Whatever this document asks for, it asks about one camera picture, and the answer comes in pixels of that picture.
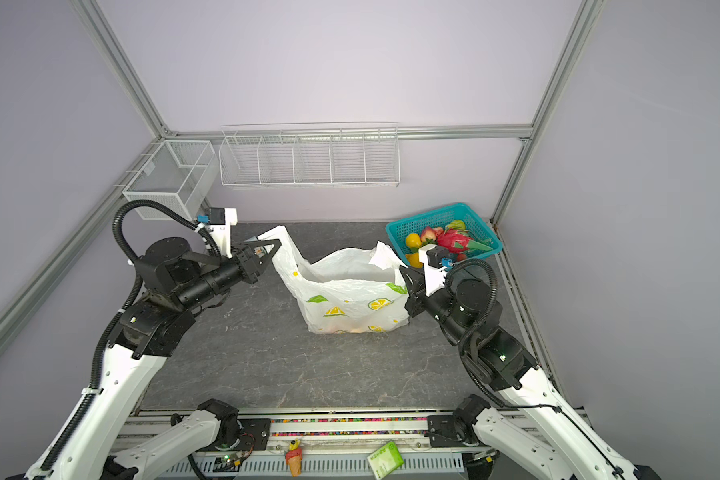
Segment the white plastic bag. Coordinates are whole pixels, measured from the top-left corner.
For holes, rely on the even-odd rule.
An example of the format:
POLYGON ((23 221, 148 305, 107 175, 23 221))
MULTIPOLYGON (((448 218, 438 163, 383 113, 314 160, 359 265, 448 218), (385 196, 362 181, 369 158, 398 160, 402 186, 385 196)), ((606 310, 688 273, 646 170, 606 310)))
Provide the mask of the white plastic bag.
POLYGON ((272 264, 314 334, 391 332, 409 323, 404 263, 378 242, 371 250, 345 248, 311 263, 283 225, 258 236, 278 240, 272 264))

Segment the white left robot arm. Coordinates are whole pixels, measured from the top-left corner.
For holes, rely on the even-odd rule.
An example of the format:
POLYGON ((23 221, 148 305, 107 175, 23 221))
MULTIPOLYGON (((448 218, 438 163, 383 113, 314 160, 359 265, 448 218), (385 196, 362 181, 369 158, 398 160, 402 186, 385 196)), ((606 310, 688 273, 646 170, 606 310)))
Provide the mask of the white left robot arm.
POLYGON ((180 237, 153 244, 134 265, 144 295, 116 314, 94 351, 91 382, 25 479, 156 479, 204 449, 253 446, 235 407, 202 402, 183 420, 119 452, 113 445, 152 378, 205 304, 258 280, 279 240, 245 242, 227 258, 192 251, 180 237))

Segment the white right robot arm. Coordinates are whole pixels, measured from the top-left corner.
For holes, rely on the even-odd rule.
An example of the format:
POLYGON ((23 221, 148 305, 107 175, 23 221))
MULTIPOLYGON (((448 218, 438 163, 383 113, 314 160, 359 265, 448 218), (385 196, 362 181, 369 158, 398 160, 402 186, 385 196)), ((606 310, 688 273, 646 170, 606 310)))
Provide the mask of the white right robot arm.
POLYGON ((655 479, 618 453, 500 325, 498 279, 482 260, 450 270, 401 267, 406 311, 431 316, 479 389, 453 412, 457 438, 508 457, 537 479, 655 479))

